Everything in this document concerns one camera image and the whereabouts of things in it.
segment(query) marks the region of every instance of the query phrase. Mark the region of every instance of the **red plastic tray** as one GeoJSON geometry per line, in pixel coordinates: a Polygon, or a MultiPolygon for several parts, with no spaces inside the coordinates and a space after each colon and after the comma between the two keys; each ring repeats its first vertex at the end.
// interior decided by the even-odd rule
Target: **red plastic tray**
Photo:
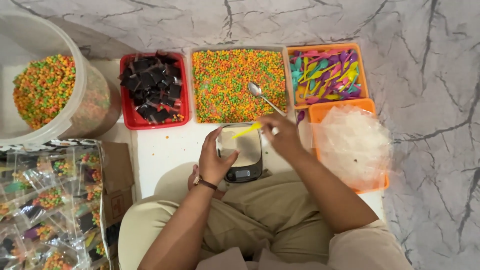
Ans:
{"type": "MultiPolygon", "coordinates": [[[[144,56],[155,56],[154,53],[143,53],[144,56]]],[[[181,126],[188,122],[190,113],[189,113],[189,104],[188,104],[188,87],[187,87],[187,75],[185,72],[185,63],[181,54],[178,53],[169,53],[169,55],[178,60],[175,63],[175,66],[180,68],[181,70],[181,94],[180,94],[180,101],[182,102],[179,110],[179,114],[185,116],[182,121],[173,122],[171,119],[166,119],[165,123],[154,124],[149,123],[147,120],[143,119],[140,114],[135,111],[135,105],[133,104],[133,100],[128,97],[128,89],[120,86],[121,91],[121,105],[123,109],[123,120],[125,122],[125,126],[130,130],[142,130],[142,129],[155,129],[155,128],[165,128],[165,127],[172,127],[172,126],[181,126]]],[[[135,59],[137,54],[128,54],[124,55],[120,59],[120,74],[123,73],[123,70],[127,66],[130,61],[135,59]]]]}

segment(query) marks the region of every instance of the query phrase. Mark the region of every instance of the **stack of plastic bags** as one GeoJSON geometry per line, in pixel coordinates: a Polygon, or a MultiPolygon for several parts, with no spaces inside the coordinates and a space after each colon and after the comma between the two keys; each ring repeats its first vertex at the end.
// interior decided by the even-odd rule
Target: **stack of plastic bags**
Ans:
{"type": "Polygon", "coordinates": [[[0,160],[0,269],[108,267],[98,147],[0,160]]]}

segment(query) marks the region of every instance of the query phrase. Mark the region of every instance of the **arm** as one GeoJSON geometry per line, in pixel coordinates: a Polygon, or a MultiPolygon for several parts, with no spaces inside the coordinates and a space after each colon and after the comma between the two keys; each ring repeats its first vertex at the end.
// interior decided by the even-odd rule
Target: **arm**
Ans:
{"type": "Polygon", "coordinates": [[[276,113],[260,117],[258,121],[275,151],[300,176],[335,233],[378,220],[375,212],[357,194],[303,148],[294,123],[276,113]],[[278,129],[275,135],[272,134],[274,127],[278,129]]]}
{"type": "MultiPolygon", "coordinates": [[[[222,181],[238,157],[238,152],[227,160],[217,156],[215,140],[220,132],[221,128],[217,128],[205,138],[199,161],[200,175],[214,185],[222,181]]],[[[138,269],[195,269],[213,195],[214,190],[205,185],[193,187],[153,241],[138,269]]]]}

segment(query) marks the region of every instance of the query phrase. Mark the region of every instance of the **metal spoon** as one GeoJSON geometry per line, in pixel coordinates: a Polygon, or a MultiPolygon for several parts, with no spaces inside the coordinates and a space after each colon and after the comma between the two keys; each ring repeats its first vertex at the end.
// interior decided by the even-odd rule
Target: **metal spoon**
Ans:
{"type": "Polygon", "coordinates": [[[280,113],[282,116],[286,116],[287,114],[284,113],[282,110],[280,110],[279,108],[277,108],[277,106],[275,106],[272,102],[270,102],[266,97],[264,97],[262,95],[262,89],[260,88],[260,86],[258,86],[258,84],[254,83],[254,82],[249,82],[248,83],[248,89],[250,90],[250,92],[256,96],[256,97],[262,97],[263,99],[265,99],[266,102],[268,102],[268,104],[270,104],[270,106],[272,106],[276,111],[278,111],[278,113],[280,113]]]}

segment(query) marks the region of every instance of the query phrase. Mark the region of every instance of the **wristwatch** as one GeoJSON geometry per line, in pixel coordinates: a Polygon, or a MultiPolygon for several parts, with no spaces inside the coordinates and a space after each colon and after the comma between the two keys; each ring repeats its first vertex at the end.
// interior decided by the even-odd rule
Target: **wristwatch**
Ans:
{"type": "Polygon", "coordinates": [[[198,184],[202,184],[202,185],[205,185],[205,186],[208,186],[209,188],[213,189],[213,190],[217,190],[218,187],[212,183],[209,183],[207,181],[205,181],[201,175],[198,175],[197,177],[195,177],[195,180],[193,181],[193,184],[194,185],[198,185],[198,184]]]}

